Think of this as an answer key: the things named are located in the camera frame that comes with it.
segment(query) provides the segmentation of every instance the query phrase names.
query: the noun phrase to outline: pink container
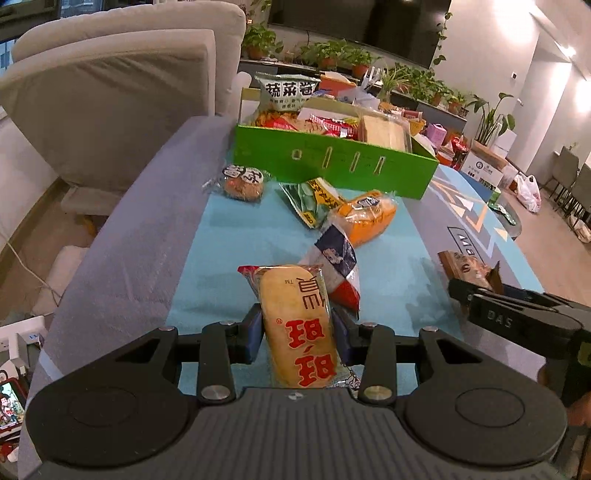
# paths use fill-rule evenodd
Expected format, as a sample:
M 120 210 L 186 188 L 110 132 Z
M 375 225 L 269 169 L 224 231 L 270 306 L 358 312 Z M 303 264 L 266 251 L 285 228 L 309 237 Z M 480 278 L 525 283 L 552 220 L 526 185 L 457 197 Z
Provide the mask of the pink container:
M 436 148 L 441 147 L 443 140 L 445 140 L 445 136 L 447 135 L 447 130 L 445 130 L 439 124 L 430 124 L 427 127 L 427 138 L 431 140 L 431 143 L 435 145 Z

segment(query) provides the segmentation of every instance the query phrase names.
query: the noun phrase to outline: red chinese characters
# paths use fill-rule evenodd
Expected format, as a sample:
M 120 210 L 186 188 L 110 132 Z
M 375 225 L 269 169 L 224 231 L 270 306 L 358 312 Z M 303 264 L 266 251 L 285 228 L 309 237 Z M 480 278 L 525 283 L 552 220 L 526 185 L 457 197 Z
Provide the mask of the red chinese characters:
M 288 345 L 292 348 L 301 347 L 306 342 L 306 340 L 303 339 L 304 335 L 310 342 L 324 336 L 320 319 L 290 320 L 285 324 L 285 328 L 287 328 L 287 335 L 291 339 Z
M 317 379 L 325 380 L 335 374 L 335 364 L 329 353 L 326 355 L 304 355 L 295 359 L 295 365 L 300 367 L 300 381 L 302 387 L 309 387 Z
M 293 349 L 303 346 L 306 341 L 314 342 L 323 338 L 320 319 L 313 320 L 290 320 L 285 324 L 288 336 L 291 339 L 289 346 Z M 308 353 L 313 345 L 310 345 L 304 353 Z M 335 374 L 335 364 L 329 353 L 326 355 L 303 355 L 296 358 L 294 365 L 299 367 L 300 381 L 302 387 L 312 385 L 317 379 L 330 378 Z

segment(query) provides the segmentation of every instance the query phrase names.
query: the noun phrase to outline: bread package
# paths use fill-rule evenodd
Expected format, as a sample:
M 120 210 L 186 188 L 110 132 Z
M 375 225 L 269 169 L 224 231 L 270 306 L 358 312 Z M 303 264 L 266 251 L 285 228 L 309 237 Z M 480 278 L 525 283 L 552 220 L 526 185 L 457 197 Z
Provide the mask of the bread package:
M 239 267 L 261 301 L 275 378 L 288 388 L 330 385 L 339 365 L 317 267 Z
M 359 127 L 360 140 L 370 145 L 411 151 L 410 130 L 406 120 L 393 117 L 363 115 Z
M 219 178 L 209 180 L 203 188 L 223 192 L 226 196 L 244 202 L 257 202 L 261 199 L 268 175 L 258 168 L 241 165 L 227 165 Z
M 351 244 L 358 247 L 386 230 L 397 207 L 392 196 L 371 190 L 332 210 L 327 225 L 337 225 Z

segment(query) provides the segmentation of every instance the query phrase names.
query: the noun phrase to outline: cardboard box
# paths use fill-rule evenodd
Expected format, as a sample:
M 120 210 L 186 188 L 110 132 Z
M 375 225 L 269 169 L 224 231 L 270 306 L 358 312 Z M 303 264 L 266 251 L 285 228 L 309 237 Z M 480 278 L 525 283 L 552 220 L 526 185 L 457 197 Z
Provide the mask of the cardboard box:
M 301 183 L 323 177 L 337 188 L 379 189 L 420 199 L 439 165 L 414 139 L 413 153 L 406 153 L 344 138 L 244 125 L 256 110 L 257 95 L 255 89 L 242 92 L 233 161 L 266 170 L 278 181 Z M 357 116 L 359 111 L 326 98 L 311 98 L 304 108 L 346 116 Z
M 482 183 L 489 190 L 494 190 L 503 178 L 499 170 L 477 157 L 472 151 L 468 153 L 460 171 Z
M 505 168 L 509 163 L 506 158 L 497 155 L 490 148 L 478 143 L 477 141 L 472 141 L 472 145 L 470 145 L 470 151 L 474 153 L 475 156 L 481 160 L 484 160 L 490 166 L 496 168 L 499 171 L 502 171 L 503 168 Z

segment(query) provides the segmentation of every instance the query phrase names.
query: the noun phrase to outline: white cushion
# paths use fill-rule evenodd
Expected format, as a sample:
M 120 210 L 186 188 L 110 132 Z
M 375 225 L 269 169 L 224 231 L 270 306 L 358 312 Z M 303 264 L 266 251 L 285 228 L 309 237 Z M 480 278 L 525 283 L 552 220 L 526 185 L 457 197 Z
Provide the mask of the white cushion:
M 198 0 L 137 5 L 62 18 L 26 32 L 12 48 L 12 59 L 19 62 L 51 48 L 117 33 L 204 28 L 213 30 L 215 36 L 216 113 L 222 115 L 238 70 L 246 28 L 244 12 L 226 2 Z
M 214 114 L 211 30 L 91 38 L 11 65 L 0 102 L 72 185 L 125 192 L 192 116 Z

